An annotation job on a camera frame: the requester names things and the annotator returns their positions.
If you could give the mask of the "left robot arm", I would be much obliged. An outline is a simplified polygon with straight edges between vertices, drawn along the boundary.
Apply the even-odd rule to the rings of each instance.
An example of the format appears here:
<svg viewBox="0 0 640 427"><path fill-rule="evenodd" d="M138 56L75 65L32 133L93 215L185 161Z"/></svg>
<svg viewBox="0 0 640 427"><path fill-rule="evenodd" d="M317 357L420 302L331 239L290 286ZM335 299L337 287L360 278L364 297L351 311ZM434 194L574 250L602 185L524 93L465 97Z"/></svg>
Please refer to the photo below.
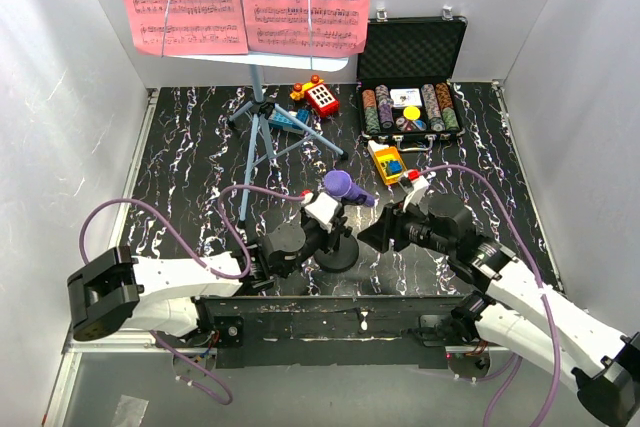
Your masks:
<svg viewBox="0 0 640 427"><path fill-rule="evenodd" d="M127 246L110 248L67 280L72 337L89 342L136 329L164 332L200 347L211 339L213 324L197 307L198 299L265 292L309 258L325 272L343 273L359 256L350 228L326 232L313 219L284 223L250 243L248 251L252 267L242 277L241 253L162 260L134 256Z"/></svg>

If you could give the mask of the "purple toy microphone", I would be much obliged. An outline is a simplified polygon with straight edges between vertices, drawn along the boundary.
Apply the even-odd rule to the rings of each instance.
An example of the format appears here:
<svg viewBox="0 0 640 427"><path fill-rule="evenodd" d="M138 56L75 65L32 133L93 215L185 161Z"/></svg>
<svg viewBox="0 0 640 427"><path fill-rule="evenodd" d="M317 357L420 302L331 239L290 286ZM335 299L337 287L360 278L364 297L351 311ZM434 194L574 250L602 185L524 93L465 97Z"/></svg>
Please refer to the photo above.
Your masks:
<svg viewBox="0 0 640 427"><path fill-rule="evenodd" d="M344 170L331 170L323 179L326 192L337 199L346 200L353 205L373 207L375 197L358 186L350 174Z"/></svg>

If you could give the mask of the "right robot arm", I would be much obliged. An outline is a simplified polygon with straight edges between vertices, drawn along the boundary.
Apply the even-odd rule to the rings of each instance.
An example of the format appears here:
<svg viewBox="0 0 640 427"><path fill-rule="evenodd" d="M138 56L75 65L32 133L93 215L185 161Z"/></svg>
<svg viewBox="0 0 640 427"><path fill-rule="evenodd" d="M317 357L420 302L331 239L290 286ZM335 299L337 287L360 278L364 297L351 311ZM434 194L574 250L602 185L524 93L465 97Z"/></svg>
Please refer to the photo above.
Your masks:
<svg viewBox="0 0 640 427"><path fill-rule="evenodd" d="M482 339L558 373L607 426L625 426L638 412L638 335L606 325L551 286L537 284L512 250L477 230L456 196L435 195L426 209L390 203L358 238L381 253L415 245L445 256L456 276L475 289L451 313L460 342Z"/></svg>

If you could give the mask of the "black microphone stand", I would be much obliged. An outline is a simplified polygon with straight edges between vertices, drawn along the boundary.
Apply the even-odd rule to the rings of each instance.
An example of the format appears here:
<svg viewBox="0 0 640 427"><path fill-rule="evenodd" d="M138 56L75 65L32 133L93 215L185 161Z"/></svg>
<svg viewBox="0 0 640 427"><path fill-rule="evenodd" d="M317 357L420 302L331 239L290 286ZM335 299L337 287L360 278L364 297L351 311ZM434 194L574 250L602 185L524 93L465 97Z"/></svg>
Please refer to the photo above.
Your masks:
<svg viewBox="0 0 640 427"><path fill-rule="evenodd" d="M332 229L327 234L323 247L314 254L314 260L324 272L345 273L358 261L359 244L353 236L353 228L348 224L341 206L332 218Z"/></svg>

